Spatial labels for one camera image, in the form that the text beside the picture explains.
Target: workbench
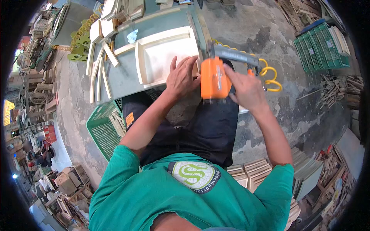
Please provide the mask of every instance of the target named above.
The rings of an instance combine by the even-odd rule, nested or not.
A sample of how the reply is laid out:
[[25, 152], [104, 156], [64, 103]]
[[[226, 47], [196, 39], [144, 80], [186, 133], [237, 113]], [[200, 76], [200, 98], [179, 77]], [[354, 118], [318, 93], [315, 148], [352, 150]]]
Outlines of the workbench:
[[[198, 46], [202, 51], [202, 56], [205, 57], [206, 40], [204, 37], [204, 33], [206, 37], [209, 37], [209, 33], [208, 29], [206, 28], [203, 16], [199, 15], [201, 14], [201, 12], [198, 4], [195, 3], [194, 5], [185, 5], [177, 7], [179, 7], [180, 9], [179, 11], [156, 16], [144, 21], [139, 20], [138, 23], [135, 22], [130, 23], [127, 28], [120, 31], [116, 35], [114, 40], [114, 49], [118, 49], [120, 47], [123, 47], [124, 45], [127, 45], [128, 44], [127, 35], [136, 29], [138, 30], [137, 33], [138, 40], [162, 31], [178, 27], [189, 26], [190, 24], [187, 15], [188, 11], [191, 14], [194, 22], [194, 28], [198, 36]], [[148, 15], [150, 14], [147, 14], [146, 12], [144, 14], [144, 18], [147, 17]], [[99, 43], [96, 44], [93, 59], [94, 62], [97, 60], [100, 48], [101, 44]], [[144, 88], [144, 86], [139, 83], [135, 62], [135, 49], [118, 55], [117, 59], [120, 63], [120, 65], [118, 65], [117, 67], [114, 67], [112, 63], [109, 61], [109, 59], [107, 59], [107, 61], [104, 62], [112, 98], [108, 99], [107, 91], [102, 80], [100, 87], [101, 99], [99, 102], [96, 102], [95, 100], [95, 103], [97, 105], [149, 89]], [[94, 93], [95, 99], [97, 99], [97, 90], [95, 90]]]

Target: orange nail gun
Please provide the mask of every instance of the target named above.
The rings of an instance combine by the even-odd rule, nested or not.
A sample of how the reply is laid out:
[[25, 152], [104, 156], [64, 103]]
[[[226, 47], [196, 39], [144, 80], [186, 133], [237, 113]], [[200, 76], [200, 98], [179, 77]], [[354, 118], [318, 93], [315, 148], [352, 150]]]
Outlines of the orange nail gun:
[[232, 50], [227, 47], [214, 46], [207, 42], [205, 59], [201, 64], [201, 97], [203, 102], [226, 101], [231, 89], [231, 81], [225, 74], [223, 62], [220, 58], [239, 61], [248, 64], [248, 74], [253, 74], [252, 69], [259, 70], [258, 58]]

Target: red crate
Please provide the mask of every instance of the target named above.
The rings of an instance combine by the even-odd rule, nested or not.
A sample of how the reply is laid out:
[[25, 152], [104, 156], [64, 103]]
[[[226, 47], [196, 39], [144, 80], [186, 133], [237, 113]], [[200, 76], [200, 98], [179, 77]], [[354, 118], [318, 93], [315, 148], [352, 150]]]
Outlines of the red crate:
[[45, 132], [46, 141], [49, 144], [52, 144], [55, 141], [57, 141], [57, 137], [55, 135], [55, 130], [54, 130], [54, 125], [44, 126], [44, 132]]

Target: black shorts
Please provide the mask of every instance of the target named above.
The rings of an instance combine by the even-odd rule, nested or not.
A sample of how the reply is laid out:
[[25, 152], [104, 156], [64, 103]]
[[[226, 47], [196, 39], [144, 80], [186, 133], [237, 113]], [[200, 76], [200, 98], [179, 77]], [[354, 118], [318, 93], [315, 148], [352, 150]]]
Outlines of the black shorts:
[[[229, 60], [223, 60], [233, 68]], [[145, 92], [122, 98], [123, 117], [130, 115], [132, 124], [152, 104]], [[153, 139], [140, 156], [144, 166], [174, 153], [193, 153], [221, 167], [232, 165], [232, 150], [238, 123], [239, 106], [229, 97], [226, 103], [203, 104], [185, 128], [174, 128], [167, 119], [158, 127]]]

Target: hand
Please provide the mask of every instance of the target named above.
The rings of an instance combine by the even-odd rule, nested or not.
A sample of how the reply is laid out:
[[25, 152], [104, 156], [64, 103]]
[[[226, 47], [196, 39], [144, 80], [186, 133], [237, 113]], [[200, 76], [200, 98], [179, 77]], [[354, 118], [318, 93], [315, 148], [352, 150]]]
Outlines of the hand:
[[227, 64], [223, 65], [226, 75], [235, 87], [235, 95], [229, 97], [237, 104], [248, 109], [254, 117], [260, 112], [270, 110], [265, 98], [261, 80], [254, 75], [242, 75], [233, 71]]
[[201, 83], [201, 77], [198, 74], [193, 80], [192, 70], [198, 56], [186, 57], [176, 66], [177, 56], [171, 62], [171, 71], [167, 78], [166, 91], [170, 92], [176, 99], [185, 96], [193, 91]]

